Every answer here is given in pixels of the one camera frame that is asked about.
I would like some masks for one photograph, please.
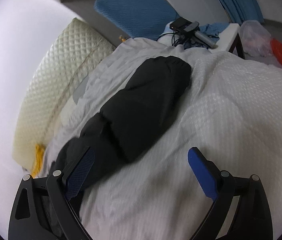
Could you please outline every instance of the white blanket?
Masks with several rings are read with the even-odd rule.
[[[168,55],[193,68],[176,121],[142,159],[86,191],[82,224],[94,240],[189,239],[211,205],[187,162],[188,150],[196,146],[233,176],[259,175],[277,239],[282,233],[282,69],[228,52],[127,40],[89,77],[69,125],[47,147],[41,175],[142,62]]]

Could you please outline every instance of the blue cushion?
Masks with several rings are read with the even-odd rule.
[[[166,0],[96,0],[94,9],[130,37],[156,40],[177,13]]]
[[[78,195],[92,168],[92,165],[94,164],[94,159],[94,151],[92,148],[89,148],[67,181],[67,192],[65,193],[65,198],[68,201]]]

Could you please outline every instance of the black device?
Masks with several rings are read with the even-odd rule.
[[[240,199],[232,224],[228,233],[219,239],[273,239],[270,209],[257,175],[251,175],[250,178],[233,177],[228,171],[220,171],[196,147],[189,150],[188,161],[205,195],[213,200],[209,212],[190,240],[215,240],[234,196],[240,196]],[[73,194],[72,185],[78,183],[76,178],[82,174],[90,175],[93,162],[94,151],[87,147],[63,171],[57,170],[53,175],[38,179],[25,175],[12,207],[9,240],[92,240],[67,196]],[[53,234],[42,197],[50,198],[65,238]]]
[[[180,17],[170,24],[170,29],[182,36],[176,45],[184,44],[186,41],[198,42],[209,48],[214,48],[216,45],[214,40],[200,32],[198,22],[190,22]]]

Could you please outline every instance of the white quilted pad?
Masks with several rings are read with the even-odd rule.
[[[138,162],[85,192],[82,224],[94,240],[189,239],[212,203],[187,161],[188,150],[197,146],[220,170],[259,175],[277,239],[282,234],[282,69],[228,52],[127,40],[89,76],[69,125],[46,149],[45,172],[142,62],[168,55],[193,69],[177,119]]]
[[[65,28],[42,59],[22,103],[12,153],[17,163],[32,170],[35,144],[50,141],[57,115],[68,98],[113,50],[87,23],[75,18]]]

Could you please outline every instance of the yellow cloth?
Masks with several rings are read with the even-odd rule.
[[[44,151],[45,151],[44,145],[42,144],[35,145],[35,162],[34,162],[32,172],[31,172],[31,176],[33,178],[38,175],[38,173],[40,172],[42,168]]]

